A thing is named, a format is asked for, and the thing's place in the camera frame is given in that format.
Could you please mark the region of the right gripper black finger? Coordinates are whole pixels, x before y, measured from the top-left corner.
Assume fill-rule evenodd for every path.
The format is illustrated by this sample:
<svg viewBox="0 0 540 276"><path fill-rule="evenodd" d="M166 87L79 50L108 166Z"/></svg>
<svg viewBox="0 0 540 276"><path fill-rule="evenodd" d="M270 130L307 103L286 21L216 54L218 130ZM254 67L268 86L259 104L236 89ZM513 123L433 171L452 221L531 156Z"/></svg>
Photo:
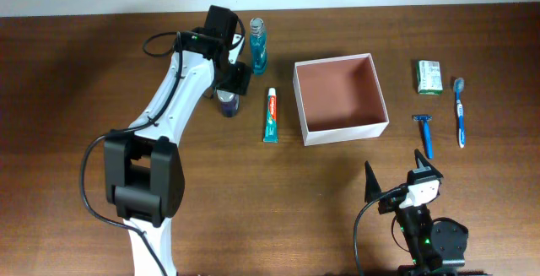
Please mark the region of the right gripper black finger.
<svg viewBox="0 0 540 276"><path fill-rule="evenodd" d="M375 177L375 173L368 161L364 163L365 169L365 188L364 188L364 201L370 203L376 200L381 194L381 187Z"/></svg>
<svg viewBox="0 0 540 276"><path fill-rule="evenodd" d="M417 165L417 168L413 170L414 174L432 174L432 175L439 175L440 172L430 164L430 162L422 155L422 153L418 150L414 150L414 158Z"/></svg>

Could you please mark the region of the clear spray bottle purple liquid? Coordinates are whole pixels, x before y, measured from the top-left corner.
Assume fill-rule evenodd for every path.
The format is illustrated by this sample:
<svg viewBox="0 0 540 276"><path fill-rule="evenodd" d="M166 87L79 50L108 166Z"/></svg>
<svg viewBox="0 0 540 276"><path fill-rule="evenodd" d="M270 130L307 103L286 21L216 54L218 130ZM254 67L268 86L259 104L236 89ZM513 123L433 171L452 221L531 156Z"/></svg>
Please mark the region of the clear spray bottle purple liquid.
<svg viewBox="0 0 540 276"><path fill-rule="evenodd" d="M237 114L240 106L240 96L232 92L218 90L216 92L222 114L225 117L233 117Z"/></svg>

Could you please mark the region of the teal mouthwash bottle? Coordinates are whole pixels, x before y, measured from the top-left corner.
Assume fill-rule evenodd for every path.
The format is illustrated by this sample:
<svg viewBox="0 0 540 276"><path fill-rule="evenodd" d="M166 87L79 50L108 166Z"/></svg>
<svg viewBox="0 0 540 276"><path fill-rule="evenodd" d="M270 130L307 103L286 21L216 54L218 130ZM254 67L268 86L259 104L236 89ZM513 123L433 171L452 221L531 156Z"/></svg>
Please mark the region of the teal mouthwash bottle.
<svg viewBox="0 0 540 276"><path fill-rule="evenodd" d="M250 21L250 48L255 75L262 75L267 67L267 30L261 18Z"/></svg>

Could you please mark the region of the blue disposable razor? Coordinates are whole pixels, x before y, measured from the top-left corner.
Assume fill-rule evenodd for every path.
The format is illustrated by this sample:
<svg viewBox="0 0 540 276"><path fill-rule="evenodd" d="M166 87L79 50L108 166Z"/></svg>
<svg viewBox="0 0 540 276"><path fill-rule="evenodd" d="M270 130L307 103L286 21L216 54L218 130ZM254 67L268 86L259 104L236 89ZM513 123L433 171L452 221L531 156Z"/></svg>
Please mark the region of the blue disposable razor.
<svg viewBox="0 0 540 276"><path fill-rule="evenodd" d="M418 122L420 125L421 133L423 134L425 153L427 155L427 158L431 160L434 158L434 150L429 128L429 122L432 120L432 116L425 114L413 115L412 119Z"/></svg>

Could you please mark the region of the green white soap box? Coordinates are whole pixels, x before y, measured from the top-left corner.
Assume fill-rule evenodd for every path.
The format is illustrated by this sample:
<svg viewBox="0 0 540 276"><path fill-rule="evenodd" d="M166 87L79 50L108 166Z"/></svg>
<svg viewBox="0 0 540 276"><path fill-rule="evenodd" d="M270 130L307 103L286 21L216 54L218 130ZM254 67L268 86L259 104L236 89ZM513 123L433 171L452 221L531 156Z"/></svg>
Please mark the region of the green white soap box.
<svg viewBox="0 0 540 276"><path fill-rule="evenodd" d="M440 95L443 91L440 63L420 60L416 64L417 91L420 95Z"/></svg>

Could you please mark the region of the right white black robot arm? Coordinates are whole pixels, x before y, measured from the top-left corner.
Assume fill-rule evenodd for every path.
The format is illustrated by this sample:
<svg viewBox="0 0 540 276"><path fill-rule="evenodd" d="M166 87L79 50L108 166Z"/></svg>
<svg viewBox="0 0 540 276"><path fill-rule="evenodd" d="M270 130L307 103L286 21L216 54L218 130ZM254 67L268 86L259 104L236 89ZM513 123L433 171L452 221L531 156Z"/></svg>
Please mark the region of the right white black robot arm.
<svg viewBox="0 0 540 276"><path fill-rule="evenodd" d="M411 265L397 269L399 275L457 275L465 265L468 228L453 219L433 219L427 207L439 195L443 175L420 153L414 151L416 168L407 180L386 192L366 162L364 201L367 208L376 204L380 214L394 213L411 256Z"/></svg>

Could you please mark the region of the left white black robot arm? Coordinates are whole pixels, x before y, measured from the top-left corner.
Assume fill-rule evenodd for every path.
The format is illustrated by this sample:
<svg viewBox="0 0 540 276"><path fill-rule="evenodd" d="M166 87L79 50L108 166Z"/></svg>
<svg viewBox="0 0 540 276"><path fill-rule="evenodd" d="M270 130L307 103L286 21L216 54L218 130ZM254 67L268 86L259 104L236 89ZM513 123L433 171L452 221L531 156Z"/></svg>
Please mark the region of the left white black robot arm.
<svg viewBox="0 0 540 276"><path fill-rule="evenodd" d="M244 95L251 69L238 57L246 30L237 14L211 6L205 23L175 33L168 72L143 113L105 137L105 194L129 230L137 275L175 275L171 221L185 190L178 146L210 88Z"/></svg>

